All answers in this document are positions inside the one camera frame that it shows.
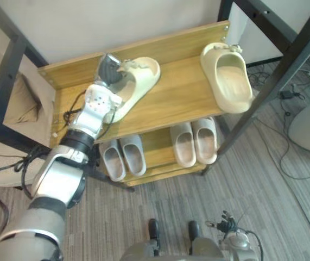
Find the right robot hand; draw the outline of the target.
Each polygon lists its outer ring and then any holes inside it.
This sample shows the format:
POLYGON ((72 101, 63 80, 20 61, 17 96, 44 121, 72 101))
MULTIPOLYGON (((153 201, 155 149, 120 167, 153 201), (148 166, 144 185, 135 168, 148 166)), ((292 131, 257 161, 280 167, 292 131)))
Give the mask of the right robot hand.
POLYGON ((221 218, 222 220, 220 222, 205 221, 205 225, 211 228, 215 228, 224 234, 235 232, 239 229, 238 222, 236 222, 234 217, 228 211, 223 210, 221 218))

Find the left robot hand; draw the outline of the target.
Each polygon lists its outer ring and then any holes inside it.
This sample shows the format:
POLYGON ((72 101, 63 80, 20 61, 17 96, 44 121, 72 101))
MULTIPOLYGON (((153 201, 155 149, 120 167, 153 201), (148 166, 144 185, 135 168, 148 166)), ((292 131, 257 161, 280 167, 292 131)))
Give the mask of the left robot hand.
POLYGON ((118 93, 122 89, 124 78, 121 68, 121 61, 110 53, 104 53, 99 60, 93 82, 106 87, 113 93, 118 93))

